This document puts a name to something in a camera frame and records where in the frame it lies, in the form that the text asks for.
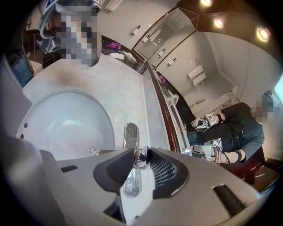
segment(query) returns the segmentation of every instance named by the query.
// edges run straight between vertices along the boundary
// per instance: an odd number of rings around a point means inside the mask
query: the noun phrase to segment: white sink basin
[[[96,100],[75,92],[56,93],[35,105],[17,137],[50,151],[56,160],[92,156],[89,148],[115,148],[106,111]]]

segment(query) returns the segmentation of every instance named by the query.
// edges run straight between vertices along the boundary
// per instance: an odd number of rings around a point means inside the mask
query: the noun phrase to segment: soap dispenser
[[[161,50],[161,51],[158,53],[158,56],[161,57],[164,53],[165,53],[165,49]]]
[[[170,61],[168,62],[168,65],[169,65],[169,66],[172,66],[172,64],[175,63],[176,60],[177,60],[176,58],[170,60]]]
[[[141,28],[141,26],[140,26],[140,25],[139,25],[139,26],[137,26],[136,28],[134,28],[134,29],[132,30],[132,34],[133,34],[133,35],[136,35],[136,34],[137,34],[137,32],[139,32],[140,28]]]
[[[146,43],[146,42],[149,40],[149,38],[150,38],[150,35],[146,35],[145,37],[142,38],[141,41],[142,41],[143,43]]]

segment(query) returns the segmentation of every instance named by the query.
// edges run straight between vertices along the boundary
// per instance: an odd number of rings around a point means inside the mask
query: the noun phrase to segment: sleeve
[[[225,120],[228,120],[232,118],[238,112],[239,109],[242,108],[250,108],[250,107],[245,103],[237,103],[228,108],[222,109],[221,112],[222,114],[224,114]]]
[[[245,144],[241,149],[246,153],[246,157],[241,162],[247,161],[264,143],[264,136],[260,136],[256,139]]]

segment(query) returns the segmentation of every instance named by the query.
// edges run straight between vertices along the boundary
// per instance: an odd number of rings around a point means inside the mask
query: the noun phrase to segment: purple cloth
[[[166,86],[166,80],[165,80],[164,76],[161,75],[161,76],[159,76],[159,78],[160,78],[162,84]]]
[[[116,49],[120,49],[121,48],[121,44],[120,43],[116,43],[116,42],[112,42],[109,45],[110,47],[116,48]]]
[[[116,53],[119,51],[119,49],[112,48],[110,45],[107,45],[107,48],[108,48],[108,49],[112,49],[112,50],[114,50]]]

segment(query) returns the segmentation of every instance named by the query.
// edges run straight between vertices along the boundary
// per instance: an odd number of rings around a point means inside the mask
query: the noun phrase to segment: recessed ceiling light
[[[216,27],[218,28],[223,28],[223,22],[220,19],[215,19],[214,20],[214,24],[216,25]]]
[[[207,7],[212,5],[211,0],[200,0],[200,2]]]
[[[268,42],[270,32],[267,28],[258,27],[256,29],[256,35],[261,41]]]

